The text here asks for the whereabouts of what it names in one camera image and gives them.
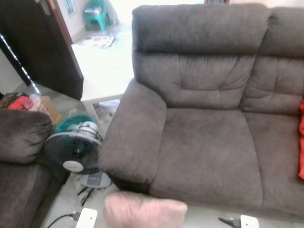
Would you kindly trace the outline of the pink pillow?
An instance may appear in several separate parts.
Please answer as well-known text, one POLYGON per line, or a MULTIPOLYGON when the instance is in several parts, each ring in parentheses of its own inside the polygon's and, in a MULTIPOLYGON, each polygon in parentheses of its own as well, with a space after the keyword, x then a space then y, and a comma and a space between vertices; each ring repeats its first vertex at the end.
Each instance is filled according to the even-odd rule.
POLYGON ((110 228, 181 228, 187 211, 180 200, 133 192, 113 192, 104 199, 104 220, 110 228))

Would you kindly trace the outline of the large brown fabric sofa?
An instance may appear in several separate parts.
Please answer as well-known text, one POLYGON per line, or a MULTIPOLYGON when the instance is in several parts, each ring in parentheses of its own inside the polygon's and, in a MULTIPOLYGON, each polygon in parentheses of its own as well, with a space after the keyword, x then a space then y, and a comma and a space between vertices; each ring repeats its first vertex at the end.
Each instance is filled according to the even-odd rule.
POLYGON ((304 9, 144 5, 131 28, 99 169, 121 190, 304 222, 304 9))

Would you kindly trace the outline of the red pillow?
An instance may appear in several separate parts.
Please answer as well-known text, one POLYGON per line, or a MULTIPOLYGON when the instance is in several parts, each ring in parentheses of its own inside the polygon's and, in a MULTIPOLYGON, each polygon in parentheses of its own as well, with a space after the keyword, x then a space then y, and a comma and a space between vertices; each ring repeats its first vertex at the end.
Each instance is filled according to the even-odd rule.
POLYGON ((300 103, 299 106, 301 113, 301 121, 299 125, 300 133, 300 153, 299 153, 299 173, 298 176, 300 179, 304 180, 304 102, 300 103))

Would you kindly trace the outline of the black floor fan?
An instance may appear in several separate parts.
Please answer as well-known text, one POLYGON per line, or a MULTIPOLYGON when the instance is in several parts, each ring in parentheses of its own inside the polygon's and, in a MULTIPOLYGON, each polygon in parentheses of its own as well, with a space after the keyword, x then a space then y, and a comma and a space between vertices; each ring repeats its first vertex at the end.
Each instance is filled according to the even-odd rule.
POLYGON ((80 176, 80 184, 85 187, 106 188, 112 180, 98 167, 103 141, 98 125, 85 121, 51 135, 44 143, 44 152, 55 165, 80 176))

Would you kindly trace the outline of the small brown fabric sofa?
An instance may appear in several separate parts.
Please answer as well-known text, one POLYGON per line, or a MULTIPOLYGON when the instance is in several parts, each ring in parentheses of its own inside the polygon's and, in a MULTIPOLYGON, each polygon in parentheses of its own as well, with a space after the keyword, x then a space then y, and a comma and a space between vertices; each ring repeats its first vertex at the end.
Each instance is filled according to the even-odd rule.
POLYGON ((0 228, 39 228, 68 173, 44 154, 47 114, 0 109, 0 228))

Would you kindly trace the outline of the colourful printed floor mat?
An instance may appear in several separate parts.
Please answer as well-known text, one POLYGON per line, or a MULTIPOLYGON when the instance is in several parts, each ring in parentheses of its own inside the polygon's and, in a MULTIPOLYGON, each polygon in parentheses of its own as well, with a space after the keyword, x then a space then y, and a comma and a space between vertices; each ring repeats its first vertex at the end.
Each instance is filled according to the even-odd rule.
POLYGON ((87 36, 80 43, 79 46, 87 46, 93 48, 105 48, 110 47, 114 41, 113 36, 87 36))

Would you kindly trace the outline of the teal plastic basin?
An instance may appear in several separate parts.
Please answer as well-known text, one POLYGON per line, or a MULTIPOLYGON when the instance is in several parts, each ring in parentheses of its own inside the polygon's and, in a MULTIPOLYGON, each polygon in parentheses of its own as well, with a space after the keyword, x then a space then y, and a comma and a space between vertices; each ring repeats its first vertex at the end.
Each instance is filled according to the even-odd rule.
POLYGON ((83 122, 93 122, 99 126, 98 121, 95 120, 93 117, 85 114, 74 114, 68 117, 65 117, 55 129, 59 132, 61 131, 69 131, 69 130, 76 130, 76 128, 82 124, 83 122))

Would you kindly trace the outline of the white side table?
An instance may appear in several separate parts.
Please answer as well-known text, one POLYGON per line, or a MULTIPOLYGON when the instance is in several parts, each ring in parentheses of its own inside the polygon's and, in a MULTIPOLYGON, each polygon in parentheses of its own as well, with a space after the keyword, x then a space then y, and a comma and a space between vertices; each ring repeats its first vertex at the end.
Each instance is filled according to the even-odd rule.
POLYGON ((122 98, 134 77, 132 44, 106 48, 73 44, 72 49, 83 74, 80 102, 87 113, 99 122, 94 104, 122 98))

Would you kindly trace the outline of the brown cardboard box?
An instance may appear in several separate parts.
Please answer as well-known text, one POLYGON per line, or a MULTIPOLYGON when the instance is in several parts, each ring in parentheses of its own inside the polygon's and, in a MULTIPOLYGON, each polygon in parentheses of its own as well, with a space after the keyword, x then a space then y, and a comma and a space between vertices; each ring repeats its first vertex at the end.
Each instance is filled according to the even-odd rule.
POLYGON ((64 119, 64 116, 58 111, 48 96, 41 97, 40 109, 50 117, 53 126, 57 126, 64 119))

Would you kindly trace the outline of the clear plastic bag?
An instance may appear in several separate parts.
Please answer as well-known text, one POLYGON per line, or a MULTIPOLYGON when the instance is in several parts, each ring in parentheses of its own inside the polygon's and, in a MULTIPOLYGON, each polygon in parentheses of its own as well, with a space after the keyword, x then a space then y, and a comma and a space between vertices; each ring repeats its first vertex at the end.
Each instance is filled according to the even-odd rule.
POLYGON ((37 94, 30 94, 29 100, 32 102, 32 106, 28 109, 29 111, 48 113, 46 107, 43 105, 43 98, 37 94))

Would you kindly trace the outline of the red package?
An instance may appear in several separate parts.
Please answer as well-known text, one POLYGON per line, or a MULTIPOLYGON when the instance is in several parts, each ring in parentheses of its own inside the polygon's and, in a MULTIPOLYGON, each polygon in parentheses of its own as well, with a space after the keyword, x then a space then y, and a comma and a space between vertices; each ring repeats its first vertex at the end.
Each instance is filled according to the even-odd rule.
POLYGON ((33 108, 33 102, 28 96, 20 96, 15 101, 11 102, 7 109, 29 111, 33 108))

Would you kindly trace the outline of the green plastic stool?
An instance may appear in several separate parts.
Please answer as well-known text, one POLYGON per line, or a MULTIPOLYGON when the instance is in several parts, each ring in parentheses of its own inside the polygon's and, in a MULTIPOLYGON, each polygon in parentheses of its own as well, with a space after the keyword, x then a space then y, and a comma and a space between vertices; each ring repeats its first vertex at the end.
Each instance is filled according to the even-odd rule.
POLYGON ((106 32, 112 19, 104 0, 89 0, 83 9, 83 21, 87 31, 93 31, 93 25, 98 25, 99 31, 106 32))

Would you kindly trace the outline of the dark wooden door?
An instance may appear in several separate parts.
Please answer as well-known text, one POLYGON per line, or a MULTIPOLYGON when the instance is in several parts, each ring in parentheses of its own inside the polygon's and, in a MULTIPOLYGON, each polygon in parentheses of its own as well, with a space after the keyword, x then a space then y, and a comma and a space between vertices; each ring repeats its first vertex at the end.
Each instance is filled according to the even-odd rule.
POLYGON ((25 85, 82 98, 83 74, 57 0, 0 0, 0 50, 25 85))

